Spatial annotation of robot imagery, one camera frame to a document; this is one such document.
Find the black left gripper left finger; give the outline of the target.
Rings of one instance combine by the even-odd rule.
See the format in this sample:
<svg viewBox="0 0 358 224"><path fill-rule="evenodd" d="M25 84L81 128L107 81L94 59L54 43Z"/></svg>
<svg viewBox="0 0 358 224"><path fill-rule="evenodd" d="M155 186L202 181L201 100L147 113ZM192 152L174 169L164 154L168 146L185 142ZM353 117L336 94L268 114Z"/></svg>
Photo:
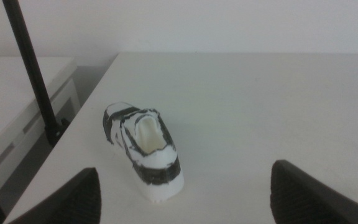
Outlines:
<svg viewBox="0 0 358 224"><path fill-rule="evenodd" d="M45 200L13 220L17 224L99 223L101 187L94 167L85 168Z"/></svg>

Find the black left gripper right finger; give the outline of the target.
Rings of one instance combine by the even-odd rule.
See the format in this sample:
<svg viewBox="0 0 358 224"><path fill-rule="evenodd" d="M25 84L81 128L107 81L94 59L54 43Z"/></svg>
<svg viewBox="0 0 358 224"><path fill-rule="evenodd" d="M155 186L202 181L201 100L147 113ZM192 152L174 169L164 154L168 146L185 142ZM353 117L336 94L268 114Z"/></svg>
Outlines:
<svg viewBox="0 0 358 224"><path fill-rule="evenodd" d="M270 179L270 208L276 223L358 223L358 203L286 160Z"/></svg>

